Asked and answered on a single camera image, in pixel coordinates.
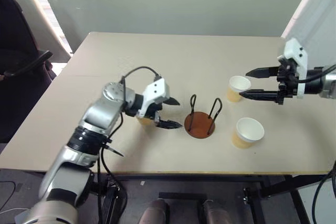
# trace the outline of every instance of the floor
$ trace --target floor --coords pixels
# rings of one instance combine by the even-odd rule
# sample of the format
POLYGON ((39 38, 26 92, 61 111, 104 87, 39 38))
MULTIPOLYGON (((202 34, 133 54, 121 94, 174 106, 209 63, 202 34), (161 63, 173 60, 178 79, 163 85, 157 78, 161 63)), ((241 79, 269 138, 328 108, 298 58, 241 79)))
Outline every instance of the floor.
MULTIPOLYGON (((0 181, 13 180, 16 190, 2 211, 11 208, 31 208, 38 200, 41 178, 19 170, 1 170, 0 181)), ((129 203, 122 216, 121 224, 138 223, 148 204, 157 199, 159 192, 206 194, 208 199, 218 201, 230 214, 234 224, 253 224, 250 207, 243 203, 243 187, 254 184, 233 182, 167 182, 147 180, 124 181, 129 203)), ((0 206, 12 191, 10 183, 0 183, 0 206)), ((198 223, 196 202, 192 200, 166 200, 170 205, 170 223, 198 223)), ((299 224, 289 194, 274 196, 262 201, 266 223, 299 224)), ((15 223, 14 217, 23 210, 14 210, 0 215, 0 224, 15 223)), ((97 223, 97 198, 90 195, 79 208, 80 224, 97 223)))

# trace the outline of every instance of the chair armrest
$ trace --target chair armrest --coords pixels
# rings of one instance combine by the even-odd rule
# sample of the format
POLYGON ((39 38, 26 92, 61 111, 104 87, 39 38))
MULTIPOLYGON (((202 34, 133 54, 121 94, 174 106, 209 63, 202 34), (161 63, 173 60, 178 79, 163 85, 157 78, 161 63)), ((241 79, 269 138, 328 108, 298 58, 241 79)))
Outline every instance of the chair armrest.
POLYGON ((52 52, 47 50, 39 50, 38 57, 36 59, 26 59, 16 65, 14 68, 6 70, 4 72, 5 77, 15 77, 19 76, 20 74, 29 72, 34 68, 41 65, 47 59, 49 59, 53 55, 52 52))

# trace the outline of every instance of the wire cup stand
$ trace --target wire cup stand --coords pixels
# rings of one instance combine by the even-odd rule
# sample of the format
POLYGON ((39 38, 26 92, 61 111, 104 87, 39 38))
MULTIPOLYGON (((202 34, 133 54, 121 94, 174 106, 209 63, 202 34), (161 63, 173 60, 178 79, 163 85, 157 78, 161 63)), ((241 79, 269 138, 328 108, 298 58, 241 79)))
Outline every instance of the wire cup stand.
POLYGON ((207 138, 215 131, 215 120, 222 110, 223 104, 220 98, 216 98, 212 105, 210 114, 206 114, 201 111, 195 112, 196 95, 193 94, 190 97, 191 112, 184 120, 184 128, 187 133, 195 138, 207 138), (216 112, 214 118, 211 118, 215 105, 219 102, 219 109, 216 112))

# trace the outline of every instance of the chair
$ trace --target chair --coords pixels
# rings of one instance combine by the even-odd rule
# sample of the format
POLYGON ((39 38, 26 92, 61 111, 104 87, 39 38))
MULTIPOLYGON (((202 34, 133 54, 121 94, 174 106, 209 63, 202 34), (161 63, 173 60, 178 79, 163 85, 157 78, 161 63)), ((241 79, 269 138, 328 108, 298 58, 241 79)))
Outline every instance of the chair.
POLYGON ((0 143, 8 143, 56 76, 15 0, 0 0, 0 143))

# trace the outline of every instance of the table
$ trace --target table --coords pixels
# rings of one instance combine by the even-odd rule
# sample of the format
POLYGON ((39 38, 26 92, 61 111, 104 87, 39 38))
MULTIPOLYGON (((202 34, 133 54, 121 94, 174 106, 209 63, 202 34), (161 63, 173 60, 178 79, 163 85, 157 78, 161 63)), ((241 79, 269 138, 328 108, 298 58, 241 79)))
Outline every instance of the table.
MULTIPOLYGON (((140 174, 323 174, 336 157, 336 101, 307 95, 285 99, 285 105, 225 98, 228 79, 257 67, 279 65, 275 37, 184 36, 90 33, 23 122, 0 155, 0 168, 46 171, 67 143, 88 105, 109 81, 119 81, 134 67, 160 73, 181 106, 164 105, 161 117, 184 122, 189 99, 197 94, 196 111, 209 113, 216 97, 223 109, 215 132, 206 139, 184 130, 143 126, 125 116, 107 165, 116 173, 140 174), (260 121, 265 137, 241 150, 231 143, 237 120, 260 121)), ((141 93, 153 79, 140 70, 127 86, 141 93)), ((251 79, 252 88, 276 90, 275 79, 251 79)))

